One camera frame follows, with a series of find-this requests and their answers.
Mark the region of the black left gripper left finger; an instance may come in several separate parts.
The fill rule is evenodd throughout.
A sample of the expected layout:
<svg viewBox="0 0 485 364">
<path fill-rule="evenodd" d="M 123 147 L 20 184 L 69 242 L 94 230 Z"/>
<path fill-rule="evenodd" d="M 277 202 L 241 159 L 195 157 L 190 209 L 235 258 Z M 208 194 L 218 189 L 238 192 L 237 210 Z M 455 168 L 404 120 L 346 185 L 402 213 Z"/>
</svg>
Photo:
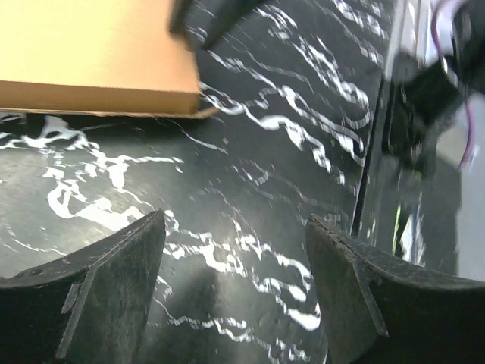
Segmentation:
<svg viewBox="0 0 485 364">
<path fill-rule="evenodd" d="M 1 280 L 3 363 L 133 363 L 165 242 L 151 212 L 63 258 Z"/>
</svg>

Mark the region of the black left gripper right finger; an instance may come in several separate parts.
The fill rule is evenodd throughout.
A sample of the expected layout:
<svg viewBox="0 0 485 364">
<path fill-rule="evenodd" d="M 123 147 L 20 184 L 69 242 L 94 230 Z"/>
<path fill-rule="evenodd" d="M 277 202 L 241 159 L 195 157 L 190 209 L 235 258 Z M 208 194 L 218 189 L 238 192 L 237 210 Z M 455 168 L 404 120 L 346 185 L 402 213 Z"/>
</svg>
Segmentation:
<svg viewBox="0 0 485 364">
<path fill-rule="evenodd" d="M 413 265 L 312 215 L 305 228 L 334 363 L 482 363 L 484 284 Z"/>
</svg>

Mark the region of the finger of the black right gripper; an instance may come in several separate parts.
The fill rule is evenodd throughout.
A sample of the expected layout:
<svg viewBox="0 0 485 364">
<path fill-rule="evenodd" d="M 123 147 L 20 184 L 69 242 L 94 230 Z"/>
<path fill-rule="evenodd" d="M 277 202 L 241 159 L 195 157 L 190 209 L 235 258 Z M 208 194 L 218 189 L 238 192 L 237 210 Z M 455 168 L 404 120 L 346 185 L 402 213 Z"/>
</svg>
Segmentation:
<svg viewBox="0 0 485 364">
<path fill-rule="evenodd" d="M 264 3 L 265 0 L 225 1 L 216 11 L 215 18 L 208 27 L 202 48 L 212 49 L 239 20 Z"/>
<path fill-rule="evenodd" d="M 193 2 L 193 0 L 174 0 L 169 23 L 169 31 L 172 34 L 180 35 L 183 32 L 185 19 Z"/>
</svg>

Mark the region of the brown cardboard paper box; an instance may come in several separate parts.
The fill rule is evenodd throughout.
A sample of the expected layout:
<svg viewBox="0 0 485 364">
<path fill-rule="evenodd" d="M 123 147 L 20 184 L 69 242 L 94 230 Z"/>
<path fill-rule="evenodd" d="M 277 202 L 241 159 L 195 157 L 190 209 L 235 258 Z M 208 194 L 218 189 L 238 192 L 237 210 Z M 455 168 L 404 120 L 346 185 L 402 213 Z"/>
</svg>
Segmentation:
<svg viewBox="0 0 485 364">
<path fill-rule="evenodd" d="M 3 111 L 203 119 L 172 1 L 3 1 Z"/>
</svg>

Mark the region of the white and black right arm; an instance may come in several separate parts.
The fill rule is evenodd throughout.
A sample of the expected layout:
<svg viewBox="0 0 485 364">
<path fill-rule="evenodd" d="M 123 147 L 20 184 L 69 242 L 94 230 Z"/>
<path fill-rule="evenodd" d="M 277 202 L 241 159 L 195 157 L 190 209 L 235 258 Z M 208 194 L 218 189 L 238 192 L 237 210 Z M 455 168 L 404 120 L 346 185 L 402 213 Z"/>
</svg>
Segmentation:
<svg viewBox="0 0 485 364">
<path fill-rule="evenodd" d="M 415 75 L 395 64 L 391 80 L 398 90 L 405 118 L 394 117 L 385 133 L 383 150 L 409 169 L 424 172 L 431 131 L 441 117 L 453 113 L 469 94 L 484 92 L 484 3 L 465 1 L 452 19 L 452 54 L 436 47 L 437 60 Z"/>
</svg>

